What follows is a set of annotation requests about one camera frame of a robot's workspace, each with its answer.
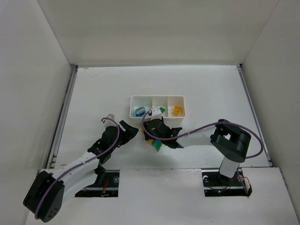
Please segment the green lego plate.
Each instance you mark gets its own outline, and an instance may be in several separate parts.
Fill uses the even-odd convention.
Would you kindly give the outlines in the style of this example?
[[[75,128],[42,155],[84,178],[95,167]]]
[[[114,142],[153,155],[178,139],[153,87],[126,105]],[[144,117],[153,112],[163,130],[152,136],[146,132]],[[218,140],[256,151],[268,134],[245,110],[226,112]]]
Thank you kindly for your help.
[[[165,108],[160,107],[159,109],[160,109],[161,113],[164,113],[164,112],[165,112]]]

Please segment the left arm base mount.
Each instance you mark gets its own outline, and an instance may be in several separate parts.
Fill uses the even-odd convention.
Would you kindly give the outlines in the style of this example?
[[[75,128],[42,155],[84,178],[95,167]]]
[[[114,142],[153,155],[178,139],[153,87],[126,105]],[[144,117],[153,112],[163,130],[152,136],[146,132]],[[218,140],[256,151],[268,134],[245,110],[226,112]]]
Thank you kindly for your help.
[[[106,170],[100,167],[94,183],[84,187],[75,194],[81,198],[109,198],[118,197],[120,183],[120,170]]]

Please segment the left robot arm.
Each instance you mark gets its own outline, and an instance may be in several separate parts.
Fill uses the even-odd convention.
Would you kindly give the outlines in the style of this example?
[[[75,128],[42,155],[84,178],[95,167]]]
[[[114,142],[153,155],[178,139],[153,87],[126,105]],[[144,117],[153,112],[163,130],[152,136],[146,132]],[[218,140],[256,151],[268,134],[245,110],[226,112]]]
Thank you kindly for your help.
[[[82,156],[61,169],[39,172],[29,188],[23,205],[31,211],[36,220],[44,223],[52,220],[68,197],[73,197],[84,188],[84,181],[96,178],[105,171],[102,165],[109,160],[112,152],[128,143],[138,129],[121,120],[103,118],[105,130]]]

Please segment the blue curved lego brick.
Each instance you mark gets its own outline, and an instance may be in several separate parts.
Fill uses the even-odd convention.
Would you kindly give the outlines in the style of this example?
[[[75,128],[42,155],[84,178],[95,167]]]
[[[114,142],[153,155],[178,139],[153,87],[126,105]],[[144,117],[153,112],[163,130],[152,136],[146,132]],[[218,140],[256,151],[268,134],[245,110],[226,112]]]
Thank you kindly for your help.
[[[147,110],[144,106],[137,107],[135,109],[135,116],[136,117],[143,117],[146,112],[147,112]]]

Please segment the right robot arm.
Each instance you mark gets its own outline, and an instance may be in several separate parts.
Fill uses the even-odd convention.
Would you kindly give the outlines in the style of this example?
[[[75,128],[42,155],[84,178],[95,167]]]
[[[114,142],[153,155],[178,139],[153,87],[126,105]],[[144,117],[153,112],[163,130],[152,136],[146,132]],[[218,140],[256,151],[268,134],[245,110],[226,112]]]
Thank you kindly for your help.
[[[219,120],[216,125],[196,132],[184,132],[183,128],[169,128],[163,119],[153,119],[142,123],[145,139],[155,139],[172,149],[190,146],[214,146],[223,156],[219,173],[233,178],[246,160],[251,135],[232,125],[227,120]]]

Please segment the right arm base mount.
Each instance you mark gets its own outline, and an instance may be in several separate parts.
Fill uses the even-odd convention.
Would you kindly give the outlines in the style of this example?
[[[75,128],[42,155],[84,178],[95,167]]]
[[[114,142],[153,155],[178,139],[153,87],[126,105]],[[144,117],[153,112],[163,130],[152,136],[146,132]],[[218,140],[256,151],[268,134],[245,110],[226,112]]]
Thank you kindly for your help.
[[[253,190],[250,180],[244,176],[242,169],[228,178],[218,170],[202,170],[205,197],[244,196],[250,197]]]

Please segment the yellow rounded lego brick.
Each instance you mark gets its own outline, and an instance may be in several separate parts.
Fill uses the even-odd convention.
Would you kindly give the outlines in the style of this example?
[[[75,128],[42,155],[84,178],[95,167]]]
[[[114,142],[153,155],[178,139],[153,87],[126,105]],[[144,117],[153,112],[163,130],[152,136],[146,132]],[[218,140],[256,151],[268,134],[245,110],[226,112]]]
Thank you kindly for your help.
[[[181,112],[181,107],[180,106],[175,106],[173,110],[173,115],[179,116]]]

